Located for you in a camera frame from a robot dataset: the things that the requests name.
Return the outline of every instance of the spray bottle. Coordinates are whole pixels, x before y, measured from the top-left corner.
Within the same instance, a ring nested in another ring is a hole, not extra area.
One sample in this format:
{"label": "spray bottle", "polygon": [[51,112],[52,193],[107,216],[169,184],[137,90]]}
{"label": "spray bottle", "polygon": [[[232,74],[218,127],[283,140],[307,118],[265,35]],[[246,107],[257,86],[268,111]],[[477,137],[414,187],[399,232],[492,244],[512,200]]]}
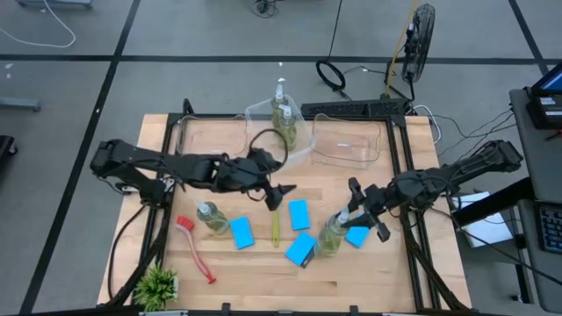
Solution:
{"label": "spray bottle", "polygon": [[[295,123],[297,118],[295,118],[292,113],[291,106],[281,104],[279,108],[283,111],[283,115],[279,120],[278,131],[283,135],[285,141],[287,142],[287,149],[292,151],[295,148],[297,140],[297,127]],[[280,140],[281,148],[285,147],[283,140]]]}
{"label": "spray bottle", "polygon": [[287,98],[283,94],[283,82],[284,81],[285,81],[284,78],[279,78],[279,80],[277,80],[278,84],[277,84],[277,88],[275,89],[275,97],[271,99],[271,107],[272,107],[272,110],[273,110],[273,116],[272,116],[271,122],[273,123],[273,127],[275,129],[279,128],[279,121],[281,120],[281,117],[283,116],[283,110],[281,110],[279,108],[279,105],[281,105],[281,104],[288,105],[289,104],[289,101],[287,101]]}
{"label": "spray bottle", "polygon": [[340,248],[342,239],[348,232],[348,228],[342,224],[349,219],[349,210],[344,208],[339,213],[330,216],[326,226],[320,232],[318,242],[314,248],[314,253],[321,256],[334,256]]}
{"label": "spray bottle", "polygon": [[217,234],[224,234],[230,227],[225,215],[213,202],[197,201],[197,217]]}

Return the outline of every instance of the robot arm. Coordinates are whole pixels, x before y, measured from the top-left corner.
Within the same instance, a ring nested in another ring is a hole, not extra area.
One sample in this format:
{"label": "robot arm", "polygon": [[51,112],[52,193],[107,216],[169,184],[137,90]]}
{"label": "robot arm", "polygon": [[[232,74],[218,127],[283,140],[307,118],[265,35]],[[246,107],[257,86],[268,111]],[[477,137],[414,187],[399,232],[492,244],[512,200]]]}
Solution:
{"label": "robot arm", "polygon": [[150,179],[137,168],[160,171],[179,183],[217,193],[264,190],[265,203],[274,211],[283,195],[296,185],[271,187],[269,174],[283,165],[261,148],[250,148],[246,158],[229,159],[226,154],[161,154],[135,147],[123,140],[102,141],[90,168],[97,177],[115,176],[137,189],[143,205],[161,207],[167,186],[162,179]]}
{"label": "robot arm", "polygon": [[459,185],[486,172],[512,172],[521,167],[522,157],[510,142],[489,141],[474,154],[451,165],[425,170],[409,170],[397,175],[385,188],[375,184],[361,191],[356,178],[349,179],[351,200],[348,209],[353,212],[359,206],[364,214],[348,221],[343,226],[375,227],[381,241],[387,241],[390,232],[378,216],[387,210],[408,204],[411,209],[429,208],[447,192],[455,194]]}

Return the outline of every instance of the potted plant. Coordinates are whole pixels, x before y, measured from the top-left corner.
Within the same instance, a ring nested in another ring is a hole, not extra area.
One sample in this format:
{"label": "potted plant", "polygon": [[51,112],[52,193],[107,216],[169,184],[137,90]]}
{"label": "potted plant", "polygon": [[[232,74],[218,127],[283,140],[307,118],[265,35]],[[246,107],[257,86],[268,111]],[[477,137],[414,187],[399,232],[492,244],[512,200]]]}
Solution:
{"label": "potted plant", "polygon": [[165,310],[166,302],[177,297],[176,274],[172,269],[154,266],[137,283],[134,299],[144,305],[146,312]]}

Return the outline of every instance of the wooden table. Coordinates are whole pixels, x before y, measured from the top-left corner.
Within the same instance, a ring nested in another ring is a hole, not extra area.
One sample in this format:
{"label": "wooden table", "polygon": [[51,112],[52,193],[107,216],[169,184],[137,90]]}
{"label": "wooden table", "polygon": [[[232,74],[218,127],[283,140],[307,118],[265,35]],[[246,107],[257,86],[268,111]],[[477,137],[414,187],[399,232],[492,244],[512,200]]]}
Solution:
{"label": "wooden table", "polygon": [[[146,115],[138,146],[159,151],[166,119],[167,115]],[[306,269],[297,267],[285,257],[285,250],[299,234],[291,229],[288,201],[300,198],[308,200],[312,224],[308,232],[318,236],[328,216],[348,203],[349,177],[355,176],[363,187],[371,183],[386,186],[393,178],[384,123],[370,122],[369,126],[338,124],[346,133],[357,135],[377,133],[376,125],[380,124],[379,157],[368,168],[359,170],[313,163],[311,156],[299,166],[274,174],[274,184],[298,185],[295,191],[285,197],[279,209],[279,248],[274,248],[271,242],[272,216],[264,202],[252,202],[246,195],[238,193],[213,194],[193,188],[188,188],[185,193],[176,191],[164,265],[178,271],[179,298],[168,308],[219,310],[222,303],[229,302],[233,310],[346,312],[350,305],[358,305],[361,312],[414,311],[404,235],[400,222],[388,213],[381,216],[392,234],[385,243],[380,242],[374,233],[361,249],[344,241],[336,257],[314,258]],[[224,147],[225,143],[232,144],[228,150],[230,153],[243,150],[245,139],[240,137],[243,121],[190,121],[189,128],[189,135],[192,136],[188,135],[184,147],[186,151],[209,152],[216,150],[217,146]],[[415,168],[437,166],[427,118],[408,117],[407,130]],[[405,170],[400,134],[395,134],[401,169]],[[201,257],[217,277],[215,284],[207,284],[191,258],[185,236],[173,226],[178,215],[197,218],[195,198],[213,201],[230,219],[247,216],[256,240],[254,246],[236,250],[231,233],[216,236],[203,223],[195,220],[194,239]],[[138,208],[137,195],[124,197],[116,232]],[[438,201],[436,208],[447,210],[443,201]],[[147,215],[148,212],[145,212],[136,219],[121,237],[115,254],[115,291],[127,280],[138,262]],[[459,300],[470,306],[465,274],[450,220],[427,212],[425,221],[437,272]],[[426,277],[420,266],[419,271],[425,306],[430,306]],[[98,301],[101,303],[107,299],[105,276]]]}

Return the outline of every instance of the black keyboard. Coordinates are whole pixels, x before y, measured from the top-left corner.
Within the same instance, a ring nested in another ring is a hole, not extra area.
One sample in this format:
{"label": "black keyboard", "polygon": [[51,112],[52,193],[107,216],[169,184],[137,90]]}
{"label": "black keyboard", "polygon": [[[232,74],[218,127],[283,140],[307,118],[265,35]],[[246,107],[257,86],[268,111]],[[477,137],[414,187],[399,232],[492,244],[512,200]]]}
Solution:
{"label": "black keyboard", "polygon": [[537,231],[541,249],[562,254],[562,209],[541,205],[538,210]]}
{"label": "black keyboard", "polygon": [[408,110],[408,100],[382,99],[345,102],[323,102],[302,104],[301,112],[304,116],[326,114],[328,116],[357,116],[365,118],[389,117],[404,115]]}

